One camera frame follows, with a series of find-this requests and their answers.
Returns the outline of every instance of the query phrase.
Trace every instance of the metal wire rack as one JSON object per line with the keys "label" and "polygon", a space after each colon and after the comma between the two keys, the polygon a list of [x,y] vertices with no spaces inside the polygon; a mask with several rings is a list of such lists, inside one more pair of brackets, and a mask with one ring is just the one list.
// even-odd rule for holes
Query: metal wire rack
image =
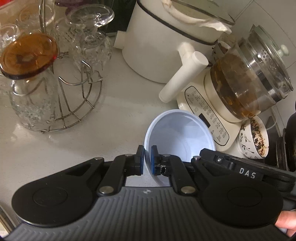
{"label": "metal wire rack", "polygon": [[[45,10],[46,10],[46,0],[40,0],[39,4],[39,21],[40,21],[40,28],[42,33],[46,32],[46,18],[45,18]],[[36,130],[36,129],[30,129],[32,131],[41,131],[41,132],[49,132],[49,131],[59,131],[64,130],[67,128],[70,128],[78,123],[80,123],[96,106],[96,104],[99,101],[99,98],[102,93],[102,82],[103,78],[100,77],[99,73],[99,79],[97,81],[93,81],[90,73],[92,73],[92,68],[90,65],[88,65],[85,61],[81,61],[81,80],[76,83],[70,83],[65,81],[62,77],[58,77],[59,87],[61,90],[61,93],[59,93],[58,103],[59,103],[59,116],[55,119],[54,123],[45,130]],[[51,71],[54,73],[54,67],[51,66]],[[99,90],[97,88],[94,88],[94,85],[100,85]],[[79,104],[76,108],[71,107],[69,105],[69,101],[67,99],[66,93],[65,93],[65,86],[81,86],[81,95],[83,98],[83,101],[81,104]],[[95,94],[94,98],[92,100],[89,100],[89,97],[91,93]],[[64,100],[66,105],[66,112],[63,111],[62,106],[62,100]],[[87,108],[84,108],[83,113],[77,115],[77,112],[79,110],[82,110],[82,107],[87,106]]]}

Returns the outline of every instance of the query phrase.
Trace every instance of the glass holder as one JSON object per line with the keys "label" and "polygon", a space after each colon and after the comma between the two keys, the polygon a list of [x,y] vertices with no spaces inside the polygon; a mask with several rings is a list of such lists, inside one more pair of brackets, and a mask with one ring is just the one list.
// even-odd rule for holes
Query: glass holder
{"label": "glass holder", "polygon": [[[40,28],[41,32],[46,34],[46,23],[45,23],[45,6],[46,6],[46,0],[40,0],[39,4],[39,21],[40,21]],[[54,72],[53,65],[51,65],[50,70]],[[103,79],[100,78],[98,81],[93,81],[92,77],[90,76],[89,73],[91,73],[91,66],[87,64],[84,60],[81,61],[81,81],[77,83],[69,83],[66,80],[64,80],[62,77],[59,76],[58,82],[59,82],[59,87],[61,89],[61,94],[59,94],[59,114],[57,114],[57,117],[53,123],[53,125],[57,125],[57,122],[61,122],[61,128],[53,128],[50,126],[46,130],[36,130],[36,129],[30,129],[32,131],[40,131],[42,133],[44,132],[51,132],[51,131],[60,131],[60,130],[65,130],[68,129],[78,123],[80,123],[96,106],[96,104],[99,102],[99,98],[102,93],[102,82]],[[83,74],[86,73],[86,79],[83,79]],[[100,89],[98,93],[95,94],[95,98],[93,100],[93,103],[88,100],[91,92],[97,91],[93,90],[93,85],[94,84],[100,84]],[[83,101],[81,102],[80,105],[78,105],[74,110],[73,108],[70,108],[69,102],[67,100],[65,91],[64,91],[64,85],[67,86],[81,86],[81,94]],[[89,85],[89,90],[85,91],[85,85]],[[67,107],[67,112],[63,112],[62,110],[62,105],[61,105],[61,99],[64,99]],[[82,117],[78,118],[76,113],[77,111],[83,106],[83,105],[88,105],[89,109],[83,112]]]}

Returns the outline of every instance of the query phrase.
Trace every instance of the white countertop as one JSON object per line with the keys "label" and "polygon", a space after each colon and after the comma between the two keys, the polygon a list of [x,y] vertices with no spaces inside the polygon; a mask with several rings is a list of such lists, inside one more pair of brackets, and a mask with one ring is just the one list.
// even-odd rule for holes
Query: white countertop
{"label": "white countertop", "polygon": [[[11,198],[19,187],[96,156],[112,161],[118,155],[136,153],[153,119],[178,108],[175,101],[165,104],[159,100],[164,84],[135,73],[121,50],[114,49],[111,66],[96,108],[64,131],[29,131],[0,100],[0,205],[14,221]],[[157,186],[146,168],[144,175],[129,177],[127,185]]]}

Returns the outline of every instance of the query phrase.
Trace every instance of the patterned ceramic bowl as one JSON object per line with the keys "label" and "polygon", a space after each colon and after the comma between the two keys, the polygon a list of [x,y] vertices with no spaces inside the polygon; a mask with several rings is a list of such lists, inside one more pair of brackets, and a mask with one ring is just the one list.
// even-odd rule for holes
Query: patterned ceramic bowl
{"label": "patterned ceramic bowl", "polygon": [[252,159],[263,159],[268,154],[269,141],[264,123],[258,116],[248,119],[236,139],[239,151]]}

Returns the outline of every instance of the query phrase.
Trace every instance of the dirty bowl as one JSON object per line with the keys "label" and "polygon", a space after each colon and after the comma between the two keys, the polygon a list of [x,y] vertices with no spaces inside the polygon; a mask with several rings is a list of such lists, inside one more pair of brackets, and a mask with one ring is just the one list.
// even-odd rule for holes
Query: dirty bowl
{"label": "dirty bowl", "polygon": [[269,141],[264,123],[258,116],[248,119],[236,138],[239,151],[251,159],[263,159],[268,154]]}
{"label": "dirty bowl", "polygon": [[150,124],[144,141],[145,161],[156,182],[168,186],[168,178],[152,174],[151,147],[157,146],[159,154],[171,154],[190,162],[204,148],[215,150],[213,137],[205,123],[185,110],[169,110]]}

